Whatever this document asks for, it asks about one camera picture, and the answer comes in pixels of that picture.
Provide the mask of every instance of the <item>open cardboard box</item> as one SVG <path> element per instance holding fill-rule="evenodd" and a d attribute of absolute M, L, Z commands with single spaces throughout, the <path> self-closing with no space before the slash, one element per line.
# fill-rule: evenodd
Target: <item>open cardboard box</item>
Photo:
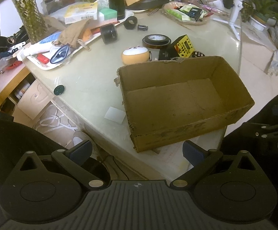
<path fill-rule="evenodd" d="M 118 76 L 137 152 L 236 123 L 254 105 L 219 56 L 127 65 Z"/>

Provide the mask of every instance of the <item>ribbed black surface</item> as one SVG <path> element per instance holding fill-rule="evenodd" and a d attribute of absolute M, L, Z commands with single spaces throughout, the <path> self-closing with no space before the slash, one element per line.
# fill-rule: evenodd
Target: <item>ribbed black surface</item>
<path fill-rule="evenodd" d="M 91 191 L 73 213 L 61 220 L 28 225 L 13 220 L 0 230 L 268 230 L 267 220 L 240 225 L 215 220 L 201 212 L 185 191 L 170 189 L 165 181 L 112 181 Z"/>

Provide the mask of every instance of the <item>metal screw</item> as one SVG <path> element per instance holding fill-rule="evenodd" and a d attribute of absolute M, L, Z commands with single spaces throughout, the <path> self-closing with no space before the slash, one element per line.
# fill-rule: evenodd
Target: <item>metal screw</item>
<path fill-rule="evenodd" d="M 182 188 L 182 187 L 187 186 L 188 183 L 187 183 L 185 180 L 175 180 L 175 181 L 173 181 L 173 185 L 174 185 L 175 187 Z"/>
<path fill-rule="evenodd" d="M 101 180 L 92 180 L 89 182 L 89 186 L 93 188 L 98 188 L 103 186 L 104 182 Z"/>

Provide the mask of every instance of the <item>white and yellow box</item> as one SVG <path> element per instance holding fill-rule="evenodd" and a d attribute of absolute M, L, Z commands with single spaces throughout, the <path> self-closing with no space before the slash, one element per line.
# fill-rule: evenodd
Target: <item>white and yellow box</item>
<path fill-rule="evenodd" d="M 71 5 L 64 15 L 65 24 L 78 22 L 85 19 L 97 20 L 98 3 L 80 3 Z"/>

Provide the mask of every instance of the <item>crosshair logo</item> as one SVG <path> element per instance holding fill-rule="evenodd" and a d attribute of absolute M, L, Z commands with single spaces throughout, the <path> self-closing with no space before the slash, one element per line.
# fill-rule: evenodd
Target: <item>crosshair logo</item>
<path fill-rule="evenodd" d="M 135 185 L 134 185 L 136 188 L 139 188 L 139 187 L 141 187 L 141 186 L 143 186 L 141 183 L 136 183 Z"/>

